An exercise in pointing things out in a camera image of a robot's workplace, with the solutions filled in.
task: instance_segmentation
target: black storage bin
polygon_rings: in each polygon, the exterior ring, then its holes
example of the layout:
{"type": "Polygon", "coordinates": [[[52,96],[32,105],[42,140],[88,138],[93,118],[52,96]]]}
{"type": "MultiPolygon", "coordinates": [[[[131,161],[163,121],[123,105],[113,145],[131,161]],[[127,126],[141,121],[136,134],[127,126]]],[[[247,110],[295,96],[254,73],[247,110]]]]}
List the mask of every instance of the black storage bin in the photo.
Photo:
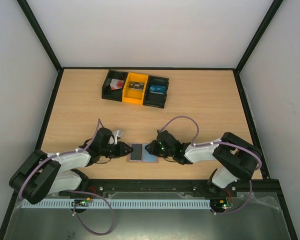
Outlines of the black storage bin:
{"type": "Polygon", "coordinates": [[[102,98],[122,102],[122,93],[126,83],[128,72],[109,70],[102,85],[102,98]],[[111,90],[110,83],[112,79],[123,80],[121,89],[111,90]]]}
{"type": "Polygon", "coordinates": [[[169,78],[149,76],[144,93],[143,105],[163,109],[167,99],[168,86],[169,78]],[[164,86],[165,94],[150,92],[149,89],[151,85],[164,86]]]}

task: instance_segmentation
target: yellow storage bin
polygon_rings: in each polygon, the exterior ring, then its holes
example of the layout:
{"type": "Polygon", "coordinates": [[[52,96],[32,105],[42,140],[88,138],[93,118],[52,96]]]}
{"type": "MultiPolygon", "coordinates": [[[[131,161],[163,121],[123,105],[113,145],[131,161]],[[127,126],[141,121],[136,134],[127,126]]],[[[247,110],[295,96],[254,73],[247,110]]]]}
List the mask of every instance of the yellow storage bin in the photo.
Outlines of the yellow storage bin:
{"type": "Polygon", "coordinates": [[[123,87],[122,102],[143,105],[148,77],[148,75],[129,72],[123,87]],[[130,88],[131,82],[144,83],[143,90],[130,88]]]}

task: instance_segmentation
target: white backdrop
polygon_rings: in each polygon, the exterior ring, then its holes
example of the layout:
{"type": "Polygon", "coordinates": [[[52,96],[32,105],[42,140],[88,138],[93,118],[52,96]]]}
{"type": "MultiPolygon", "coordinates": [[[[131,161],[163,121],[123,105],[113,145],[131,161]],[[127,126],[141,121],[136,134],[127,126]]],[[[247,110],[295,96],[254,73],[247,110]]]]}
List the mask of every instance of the white backdrop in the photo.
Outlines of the white backdrop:
{"type": "Polygon", "coordinates": [[[300,240],[300,0],[283,1],[241,79],[300,240]]]}
{"type": "Polygon", "coordinates": [[[9,179],[34,150],[57,71],[16,0],[0,0],[0,226],[9,179]]]}
{"type": "Polygon", "coordinates": [[[28,0],[63,67],[237,66],[272,0],[28,0]]]}

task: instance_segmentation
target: wooden tabletop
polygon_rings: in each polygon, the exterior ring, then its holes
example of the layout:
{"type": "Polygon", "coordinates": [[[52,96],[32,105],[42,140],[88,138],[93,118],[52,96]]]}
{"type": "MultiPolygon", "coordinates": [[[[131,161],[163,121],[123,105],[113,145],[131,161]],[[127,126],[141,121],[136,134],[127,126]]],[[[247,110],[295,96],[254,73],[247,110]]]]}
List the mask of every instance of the wooden tabletop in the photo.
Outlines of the wooden tabletop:
{"type": "MultiPolygon", "coordinates": [[[[230,70],[120,70],[169,78],[164,109],[101,98],[106,69],[65,69],[42,144],[46,153],[73,150],[93,136],[98,118],[112,131],[123,130],[121,141],[149,143],[157,130],[179,115],[189,116],[200,127],[196,143],[232,132],[251,141],[233,72],[230,70]]],[[[196,126],[177,119],[167,130],[180,142],[190,142],[196,126]]],[[[127,162],[127,157],[107,164],[80,168],[91,179],[208,179],[221,164],[217,160],[180,165],[127,162]]],[[[262,179],[258,170],[254,179],[262,179]]]]}

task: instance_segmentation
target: black metal frame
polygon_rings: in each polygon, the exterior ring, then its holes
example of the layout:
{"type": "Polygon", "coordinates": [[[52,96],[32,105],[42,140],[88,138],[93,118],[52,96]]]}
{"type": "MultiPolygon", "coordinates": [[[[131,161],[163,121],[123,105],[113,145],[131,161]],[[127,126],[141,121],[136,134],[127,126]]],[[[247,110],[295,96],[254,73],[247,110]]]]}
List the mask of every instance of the black metal frame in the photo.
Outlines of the black metal frame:
{"type": "MultiPolygon", "coordinates": [[[[48,127],[48,122],[53,110],[53,106],[55,103],[55,99],[58,93],[59,85],[62,79],[62,75],[64,69],[126,69],[126,70],[135,70],[135,69],[142,69],[142,70],[224,70],[224,71],[233,71],[233,75],[235,78],[235,82],[238,88],[238,92],[240,95],[242,107],[244,110],[244,114],[246,117],[247,125],[250,131],[250,135],[252,138],[252,142],[258,148],[261,148],[261,144],[259,141],[258,133],[256,131],[255,123],[250,111],[250,106],[247,101],[247,96],[245,90],[242,85],[242,81],[240,79],[240,72],[242,71],[243,67],[247,63],[250,55],[252,54],[253,50],[255,49],[256,45],[260,41],[262,35],[266,31],[268,25],[270,24],[271,20],[273,19],[274,15],[276,14],[277,10],[279,9],[280,5],[282,4],[283,0],[274,0],[267,11],[265,17],[263,18],[259,28],[257,29],[256,33],[254,34],[251,42],[249,43],[246,51],[244,52],[240,62],[238,63],[236,68],[200,68],[200,67],[62,67],[51,48],[43,30],[41,29],[38,21],[34,13],[32,12],[29,4],[26,0],[17,0],[19,3],[22,11],[24,12],[26,18],[28,19],[29,23],[31,24],[34,32],[36,33],[37,37],[39,38],[42,46],[44,47],[46,53],[48,54],[51,62],[53,63],[55,69],[58,71],[58,75],[56,77],[56,81],[54,84],[54,88],[51,94],[51,98],[48,104],[48,108],[46,110],[44,120],[42,123],[42,127],[38,136],[37,143],[35,145],[35,149],[40,149],[44,140],[44,136],[48,127]]],[[[267,168],[267,163],[264,157],[262,157],[263,166],[261,168],[261,173],[263,180],[253,180],[252,187],[254,192],[276,192],[281,209],[283,210],[283,215],[288,227],[288,231],[290,234],[291,239],[296,240],[297,234],[295,228],[293,226],[289,210],[282,193],[282,189],[278,180],[270,179],[269,170],[267,168]]],[[[105,179],[91,179],[90,183],[94,185],[97,189],[99,187],[103,188],[103,192],[113,192],[113,189],[118,191],[165,191],[165,192],[191,192],[194,196],[198,197],[206,197],[209,199],[215,199],[216,197],[211,195],[210,193],[204,191],[200,191],[201,186],[206,186],[208,180],[105,180],[105,179]]],[[[238,192],[248,192],[249,185],[247,182],[235,182],[233,184],[238,192]]],[[[17,193],[14,192],[10,203],[7,208],[7,212],[2,222],[2,226],[0,229],[0,240],[4,239],[11,214],[13,212],[15,202],[17,200],[17,193]]]]}

